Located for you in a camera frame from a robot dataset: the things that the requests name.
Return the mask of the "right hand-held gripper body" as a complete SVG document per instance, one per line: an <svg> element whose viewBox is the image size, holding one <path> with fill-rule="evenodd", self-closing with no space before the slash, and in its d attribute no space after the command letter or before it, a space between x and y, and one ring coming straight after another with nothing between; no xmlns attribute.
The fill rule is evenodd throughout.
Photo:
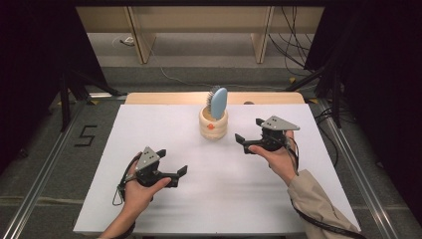
<svg viewBox="0 0 422 239"><path fill-rule="evenodd" d="M290 148L290 140L286 136L288 130L299 130L300 127L285 119L271 116L260 123L262 128L263 147L275 151L281 147Z"/></svg>

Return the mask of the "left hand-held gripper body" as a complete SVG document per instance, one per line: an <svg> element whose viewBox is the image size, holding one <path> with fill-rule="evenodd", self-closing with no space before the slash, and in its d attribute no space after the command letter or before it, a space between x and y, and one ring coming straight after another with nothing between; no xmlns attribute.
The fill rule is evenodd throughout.
<svg viewBox="0 0 422 239"><path fill-rule="evenodd" d="M158 170L161 158L149 146L144 149L135 167L135 176L139 184L152 186L161 179L161 172Z"/></svg>

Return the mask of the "cream ribbed cup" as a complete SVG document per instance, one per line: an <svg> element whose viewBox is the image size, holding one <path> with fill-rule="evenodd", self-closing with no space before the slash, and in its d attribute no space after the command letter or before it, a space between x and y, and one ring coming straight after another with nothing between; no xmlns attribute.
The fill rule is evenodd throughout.
<svg viewBox="0 0 422 239"><path fill-rule="evenodd" d="M213 119L210 112L204 107L199 113L199 130L202 136L217 140L222 138L228 130L228 113L223 112L220 119Z"/></svg>

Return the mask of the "light blue hairbrush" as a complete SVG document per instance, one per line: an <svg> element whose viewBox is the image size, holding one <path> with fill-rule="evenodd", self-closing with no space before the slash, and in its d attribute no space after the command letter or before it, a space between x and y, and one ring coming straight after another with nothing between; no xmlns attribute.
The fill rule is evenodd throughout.
<svg viewBox="0 0 422 239"><path fill-rule="evenodd" d="M207 98L207 110L211 117L219 120L226 110L228 101L228 91L220 86L213 87Z"/></svg>

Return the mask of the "person's right hand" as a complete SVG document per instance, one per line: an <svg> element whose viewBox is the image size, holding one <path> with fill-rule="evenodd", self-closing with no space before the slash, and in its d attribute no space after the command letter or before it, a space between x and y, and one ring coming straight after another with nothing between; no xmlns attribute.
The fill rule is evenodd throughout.
<svg viewBox="0 0 422 239"><path fill-rule="evenodd" d="M263 157L270 168L289 186L298 174L296 171L294 154L284 147L276 151L267 151L258 145L251 145L249 150Z"/></svg>

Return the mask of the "person's left hand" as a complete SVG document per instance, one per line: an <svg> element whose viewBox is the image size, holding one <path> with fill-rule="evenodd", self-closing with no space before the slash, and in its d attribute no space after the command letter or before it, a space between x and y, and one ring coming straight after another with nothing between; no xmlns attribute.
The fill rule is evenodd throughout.
<svg viewBox="0 0 422 239"><path fill-rule="evenodd" d="M147 208L153 195L163 189L170 181L169 177L165 177L149 187L140 185L136 179L128 181L125 184L124 205L121 213L127 217L137 218Z"/></svg>

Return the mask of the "white board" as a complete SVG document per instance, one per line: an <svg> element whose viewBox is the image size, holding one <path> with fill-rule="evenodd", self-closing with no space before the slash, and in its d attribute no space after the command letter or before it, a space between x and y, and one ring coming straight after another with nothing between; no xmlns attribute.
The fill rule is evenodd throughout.
<svg viewBox="0 0 422 239"><path fill-rule="evenodd" d="M209 140L199 131L198 105L123 105L89 189L75 232L103 232L121 208L116 187L133 157L146 147L164 149L159 168L188 171L175 188L157 192L136 221L135 233L155 236L251 236L301 234L287 187L257 155L235 140L258 139L257 119L277 116L299 126L302 169L308 170L343 215L356 217L347 200L308 105L230 105L225 136Z"/></svg>

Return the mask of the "wooden table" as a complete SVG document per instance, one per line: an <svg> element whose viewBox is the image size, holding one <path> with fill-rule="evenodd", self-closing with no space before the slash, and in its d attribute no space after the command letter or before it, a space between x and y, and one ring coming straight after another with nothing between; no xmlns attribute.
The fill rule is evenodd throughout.
<svg viewBox="0 0 422 239"><path fill-rule="evenodd" d="M185 93L131 93L125 100L127 105L206 105L208 92ZM282 92L229 92L229 105L282 105L303 104L299 93Z"/></svg>

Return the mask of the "black metal stand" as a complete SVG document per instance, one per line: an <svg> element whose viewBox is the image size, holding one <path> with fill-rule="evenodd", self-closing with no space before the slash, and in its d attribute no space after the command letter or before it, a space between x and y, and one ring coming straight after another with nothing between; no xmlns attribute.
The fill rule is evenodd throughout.
<svg viewBox="0 0 422 239"><path fill-rule="evenodd" d="M103 92L109 93L113 97L126 96L126 93L110 87L106 81L97 80L83 72L73 69L65 70L59 79L59 85L62 109L62 131L65 131L71 123L69 93L72 93L78 101L86 101L90 97L86 85L93 85Z"/></svg>
<svg viewBox="0 0 422 239"><path fill-rule="evenodd" d="M340 70L337 67L326 64L309 76L293 83L286 88L286 92L294 92L313 80L318 79L315 94L318 98L326 98L331 95L331 115L337 127L341 127L339 121L339 101L340 101Z"/></svg>

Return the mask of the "floor socket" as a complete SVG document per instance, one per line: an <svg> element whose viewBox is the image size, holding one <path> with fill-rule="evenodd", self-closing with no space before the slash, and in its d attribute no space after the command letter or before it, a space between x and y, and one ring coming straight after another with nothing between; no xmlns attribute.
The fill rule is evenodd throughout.
<svg viewBox="0 0 422 239"><path fill-rule="evenodd" d="M133 47L133 38L132 37L125 37L125 36L118 36L112 40L112 45L114 47L117 46L127 46L127 47Z"/></svg>

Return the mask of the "beige wooden desk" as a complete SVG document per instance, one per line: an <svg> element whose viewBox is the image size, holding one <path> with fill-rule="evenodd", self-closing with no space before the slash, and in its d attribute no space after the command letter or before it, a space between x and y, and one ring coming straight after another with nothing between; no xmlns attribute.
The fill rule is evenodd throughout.
<svg viewBox="0 0 422 239"><path fill-rule="evenodd" d="M265 59L271 33L313 34L321 7L79 7L88 33L129 33L138 60L148 62L158 33L247 33L256 62Z"/></svg>

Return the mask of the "black curtain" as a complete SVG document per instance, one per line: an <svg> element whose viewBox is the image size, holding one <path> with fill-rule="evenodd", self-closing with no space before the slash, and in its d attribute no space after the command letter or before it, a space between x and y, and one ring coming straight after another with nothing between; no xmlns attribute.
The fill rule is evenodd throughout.
<svg viewBox="0 0 422 239"><path fill-rule="evenodd" d="M422 0L331 0L324 5L309 64L325 64L360 16L340 80L378 160L422 224Z"/></svg>
<svg viewBox="0 0 422 239"><path fill-rule="evenodd" d="M26 146L66 81L78 97L106 78L66 0L0 0L0 174Z"/></svg>

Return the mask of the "aluminium floor rail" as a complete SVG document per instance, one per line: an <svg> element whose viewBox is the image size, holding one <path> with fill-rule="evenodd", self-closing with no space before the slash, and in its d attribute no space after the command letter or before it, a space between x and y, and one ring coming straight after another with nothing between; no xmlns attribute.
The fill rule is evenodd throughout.
<svg viewBox="0 0 422 239"><path fill-rule="evenodd" d="M355 156L350 144L348 143L342 129L339 127L339 120L335 119L333 114L334 110L331 110L327 100L320 100L319 107L326 113L330 112L331 116L327 118L327 124L339 149L345 157L345 162L353 175L353 178L359 188L359 191L366 203L368 210L370 211L375 224L380 231L383 239L398 239L398 233L392 225L387 211L381 204L378 196L376 195L372 185L368 178L364 174L362 167L360 166L357 157Z"/></svg>
<svg viewBox="0 0 422 239"><path fill-rule="evenodd" d="M5 220L0 223L0 239L19 238L85 105L71 104L71 119L65 127L58 114L47 116L24 156L13 161L0 176L0 219Z"/></svg>

